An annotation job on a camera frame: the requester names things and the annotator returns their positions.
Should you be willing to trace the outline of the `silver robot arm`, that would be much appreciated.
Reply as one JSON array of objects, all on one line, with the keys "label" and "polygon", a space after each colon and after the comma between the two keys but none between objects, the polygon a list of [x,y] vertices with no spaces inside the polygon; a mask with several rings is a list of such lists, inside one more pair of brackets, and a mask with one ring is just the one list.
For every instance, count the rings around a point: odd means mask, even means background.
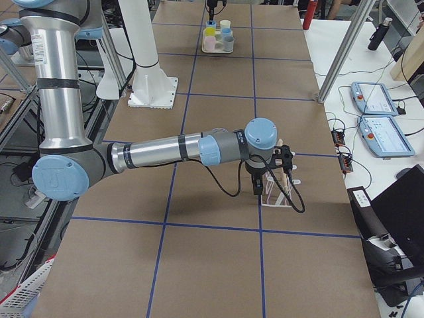
[{"label": "silver robot arm", "polygon": [[[215,12],[215,9],[218,6],[218,3],[222,2],[222,8],[219,12]],[[209,21],[213,21],[215,15],[218,15],[227,5],[227,0],[205,0],[205,10],[209,15]]]},{"label": "silver robot arm", "polygon": [[99,1],[19,1],[30,32],[45,138],[32,180],[47,197],[68,201],[127,169],[196,161],[216,166],[238,161],[252,176],[254,193],[280,157],[275,124],[251,120],[245,129],[214,129],[141,143],[94,144],[83,127],[75,42],[88,32],[102,35]]}]

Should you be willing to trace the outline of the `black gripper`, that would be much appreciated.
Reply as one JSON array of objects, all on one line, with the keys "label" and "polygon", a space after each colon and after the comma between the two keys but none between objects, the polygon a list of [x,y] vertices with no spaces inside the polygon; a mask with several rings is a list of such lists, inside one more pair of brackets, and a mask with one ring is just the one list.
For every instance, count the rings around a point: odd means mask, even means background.
[{"label": "black gripper", "polygon": [[214,21],[214,12],[215,12],[215,6],[214,5],[207,5],[208,13],[209,13],[209,21]]},{"label": "black gripper", "polygon": [[246,171],[251,176],[252,188],[254,194],[263,194],[264,184],[262,176],[269,172],[270,167],[266,164],[259,164],[251,161],[245,163]]}]

